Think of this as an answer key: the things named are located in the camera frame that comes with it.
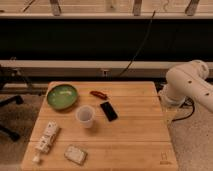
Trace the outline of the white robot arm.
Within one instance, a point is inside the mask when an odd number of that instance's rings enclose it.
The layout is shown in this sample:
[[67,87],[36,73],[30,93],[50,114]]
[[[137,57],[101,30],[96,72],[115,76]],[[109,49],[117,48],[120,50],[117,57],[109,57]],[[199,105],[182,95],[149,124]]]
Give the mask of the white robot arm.
[[187,97],[213,112],[213,85],[205,81],[208,65],[193,60],[170,68],[167,84],[159,92],[161,103],[167,107],[180,107]]

